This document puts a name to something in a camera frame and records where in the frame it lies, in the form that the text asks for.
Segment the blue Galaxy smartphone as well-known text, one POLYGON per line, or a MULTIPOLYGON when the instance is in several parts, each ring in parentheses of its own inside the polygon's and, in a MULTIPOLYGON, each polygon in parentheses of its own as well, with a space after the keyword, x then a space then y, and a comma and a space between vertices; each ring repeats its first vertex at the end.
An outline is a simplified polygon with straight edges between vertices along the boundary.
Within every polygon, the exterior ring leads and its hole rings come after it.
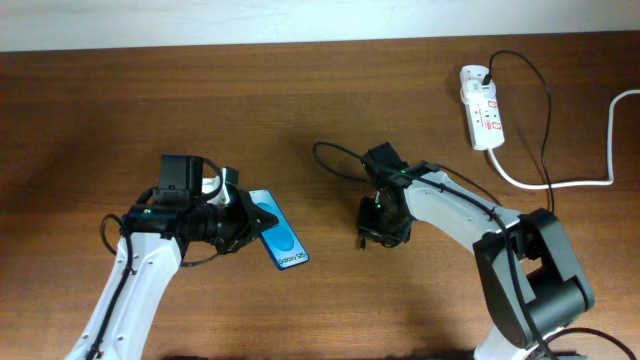
POLYGON ((249 192, 252 201, 262 210, 275 215, 278 224, 264 231, 261 241, 279 270, 286 270, 310 260, 310 256, 290 226, 272 194, 266 190, 249 192))

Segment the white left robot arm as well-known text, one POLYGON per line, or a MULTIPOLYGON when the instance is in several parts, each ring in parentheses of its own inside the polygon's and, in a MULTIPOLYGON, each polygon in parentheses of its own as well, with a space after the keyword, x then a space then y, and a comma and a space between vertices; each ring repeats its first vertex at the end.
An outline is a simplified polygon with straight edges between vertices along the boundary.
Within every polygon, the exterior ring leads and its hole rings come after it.
POLYGON ((236 171, 193 155, 162 156, 158 185, 113 219, 120 235, 113 268, 71 359, 140 358, 167 286, 188 264, 190 243, 235 253, 279 222, 238 188, 236 171), (217 174, 209 192, 206 166, 217 174))

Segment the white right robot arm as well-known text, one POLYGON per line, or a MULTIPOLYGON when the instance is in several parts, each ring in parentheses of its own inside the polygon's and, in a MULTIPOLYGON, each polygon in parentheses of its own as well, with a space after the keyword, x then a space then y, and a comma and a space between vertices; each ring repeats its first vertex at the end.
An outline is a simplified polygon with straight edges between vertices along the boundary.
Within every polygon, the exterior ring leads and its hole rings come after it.
POLYGON ((595 303, 558 218, 507 209, 453 182, 437 165, 402 161, 388 143, 361 158, 377 193, 360 202, 363 239, 393 248, 415 222, 435 226, 476 260, 493 325, 473 359, 525 359, 595 303))

